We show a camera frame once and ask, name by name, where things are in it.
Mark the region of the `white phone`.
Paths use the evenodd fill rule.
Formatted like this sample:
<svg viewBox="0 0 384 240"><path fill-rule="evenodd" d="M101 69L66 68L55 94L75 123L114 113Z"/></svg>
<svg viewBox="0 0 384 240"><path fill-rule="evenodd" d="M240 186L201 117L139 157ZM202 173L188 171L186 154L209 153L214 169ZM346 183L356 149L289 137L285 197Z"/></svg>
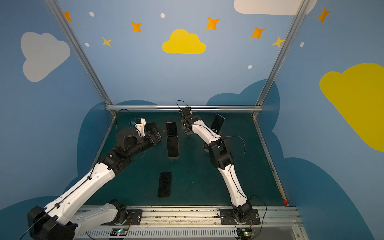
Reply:
<svg viewBox="0 0 384 240"><path fill-rule="evenodd" d="M218 131L217 130L215 130L215 129L211 129L215 134L218 134ZM203 144L203 149L204 149L204 151L206 152L206 153L208 153L209 152L209 145L206 143L206 142L204 142L204 144Z"/></svg>

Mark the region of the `dark phone grey stand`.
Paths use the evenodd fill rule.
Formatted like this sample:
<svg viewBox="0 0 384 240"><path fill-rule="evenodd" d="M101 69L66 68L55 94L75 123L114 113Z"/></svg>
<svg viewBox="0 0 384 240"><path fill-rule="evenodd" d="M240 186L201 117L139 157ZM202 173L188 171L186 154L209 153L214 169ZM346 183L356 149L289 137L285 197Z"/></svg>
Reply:
<svg viewBox="0 0 384 240"><path fill-rule="evenodd" d="M169 198L172 189L172 173L162 172L159 177L158 198Z"/></svg>

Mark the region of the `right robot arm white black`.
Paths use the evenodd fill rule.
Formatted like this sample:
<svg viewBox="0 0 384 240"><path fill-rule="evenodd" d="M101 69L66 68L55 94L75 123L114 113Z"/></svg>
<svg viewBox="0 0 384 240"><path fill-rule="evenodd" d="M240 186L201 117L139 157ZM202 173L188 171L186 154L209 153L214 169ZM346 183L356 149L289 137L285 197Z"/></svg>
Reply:
<svg viewBox="0 0 384 240"><path fill-rule="evenodd" d="M229 191L235 220L239 224L245 223L253 207L237 178L229 139L207 127L199 116L193 115L191 107L184 107L179 113L185 134L195 133L208 145L210 161L222 175Z"/></svg>

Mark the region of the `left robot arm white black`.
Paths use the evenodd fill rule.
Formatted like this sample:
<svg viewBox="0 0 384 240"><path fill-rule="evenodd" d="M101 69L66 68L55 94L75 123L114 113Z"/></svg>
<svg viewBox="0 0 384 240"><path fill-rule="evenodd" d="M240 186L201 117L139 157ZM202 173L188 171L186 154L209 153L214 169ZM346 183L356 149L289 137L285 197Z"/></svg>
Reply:
<svg viewBox="0 0 384 240"><path fill-rule="evenodd" d="M162 140L156 123L137 119L134 127L117 133L115 147L100 157L82 179L45 207L35 206L28 212L27 233L34 240L73 240L83 232L114 221L118 213L126 209L117 201L84 217L76 216L76 213L102 186L131 164L134 156Z"/></svg>

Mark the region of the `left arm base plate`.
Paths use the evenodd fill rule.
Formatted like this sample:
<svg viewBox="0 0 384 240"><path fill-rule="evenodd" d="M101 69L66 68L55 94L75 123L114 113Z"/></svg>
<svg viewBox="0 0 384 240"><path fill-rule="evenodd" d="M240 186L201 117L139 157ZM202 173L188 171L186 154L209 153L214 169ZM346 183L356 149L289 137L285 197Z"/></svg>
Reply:
<svg viewBox="0 0 384 240"><path fill-rule="evenodd" d="M142 210L119 210L115 219L108 223L115 226L138 226L141 223Z"/></svg>

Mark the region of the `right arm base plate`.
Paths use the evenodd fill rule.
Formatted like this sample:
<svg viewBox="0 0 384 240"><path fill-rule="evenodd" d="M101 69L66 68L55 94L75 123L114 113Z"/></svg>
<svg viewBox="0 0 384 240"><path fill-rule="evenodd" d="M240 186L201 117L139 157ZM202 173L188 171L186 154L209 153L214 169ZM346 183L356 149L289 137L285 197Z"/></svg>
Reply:
<svg viewBox="0 0 384 240"><path fill-rule="evenodd" d="M233 209L218 209L217 215L221 220L222 225L260 225L261 219L258 210L252 210L250 215L237 222Z"/></svg>

